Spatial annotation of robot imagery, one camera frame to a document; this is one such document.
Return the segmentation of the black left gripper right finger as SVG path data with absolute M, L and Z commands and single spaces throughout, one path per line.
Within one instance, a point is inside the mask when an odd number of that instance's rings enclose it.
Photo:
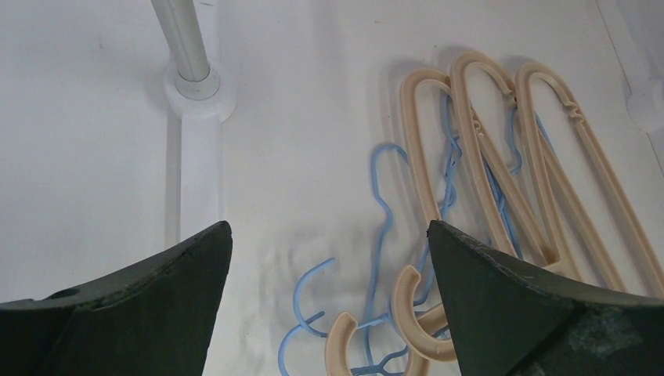
M 560 276 L 443 221 L 428 243 L 461 374 L 662 374 L 662 300 Z

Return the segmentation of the beige plastic hanger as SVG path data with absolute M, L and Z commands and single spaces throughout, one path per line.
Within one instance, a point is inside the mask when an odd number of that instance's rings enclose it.
M 655 249 L 627 198 L 618 176 L 602 150 L 583 109 L 566 82 L 556 72 L 542 63 L 530 62 L 523 65 L 515 76 L 516 104 L 518 105 L 519 121 L 525 133 L 525 151 L 531 167 L 531 176 L 534 179 L 537 200 L 544 210 L 545 227 L 551 232 L 556 249 L 566 249 L 567 240 L 556 208 L 552 182 L 556 182 L 560 187 L 564 202 L 572 212 L 584 244 L 599 267 L 607 285 L 615 291 L 626 291 L 623 280 L 608 254 L 603 240 L 537 124 L 535 101 L 532 97 L 532 83 L 536 79 L 545 81 L 555 91 L 561 105 L 565 108 L 584 150 L 590 158 L 594 171 L 604 186 L 616 221 L 627 235 L 631 254 L 640 263 L 642 273 L 652 293 L 661 298 L 663 296 L 663 270 Z
M 400 89 L 402 126 L 410 171 L 424 220 L 430 222 L 441 220 L 442 214 L 431 186 L 420 135 L 416 93 L 418 86 L 423 83 L 432 83 L 448 94 L 451 93 L 451 85 L 449 77 L 441 71 L 420 68 L 404 79 Z M 404 350 L 386 356 L 382 363 L 353 370 L 348 364 L 348 348 L 360 324 L 350 313 L 343 312 L 334 321 L 326 338 L 324 361 L 328 375 L 387 375 L 384 366 L 390 360 L 404 354 L 408 359 L 402 375 L 426 375 L 430 363 L 451 362 L 456 359 L 452 341 L 436 337 L 444 332 L 448 324 L 443 306 L 435 305 L 423 313 L 415 311 L 414 293 L 420 280 L 421 272 L 414 266 L 408 265 L 399 274 L 392 292 L 388 316 L 394 320 L 399 334 L 406 343 Z
M 481 119 L 473 109 L 466 82 L 466 70 L 471 66 L 477 66 L 487 72 L 503 94 L 511 100 L 516 99 L 515 85 L 508 73 L 497 62 L 481 52 L 463 53 L 455 60 L 452 74 L 447 75 L 451 85 L 450 95 L 453 98 L 454 112 L 460 123 L 460 141 L 462 151 L 467 158 L 471 185 L 479 199 L 493 239 L 497 242 L 500 251 L 511 256 L 516 254 L 493 200 L 482 158 L 486 159 L 496 175 L 500 187 L 507 196 L 508 203 L 517 216 L 518 225 L 525 232 L 526 240 L 545 258 L 547 262 L 545 269 L 563 277 L 581 280 L 582 277 L 571 252 L 567 248 L 556 249 L 551 232 L 547 230 L 549 234 L 545 236 L 538 227 L 532 209 L 509 173 L 493 141 L 486 134 Z

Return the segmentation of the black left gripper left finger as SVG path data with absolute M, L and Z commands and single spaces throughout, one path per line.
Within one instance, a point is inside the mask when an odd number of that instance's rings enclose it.
M 220 221 L 104 277 L 2 303 L 2 374 L 202 374 L 232 252 Z

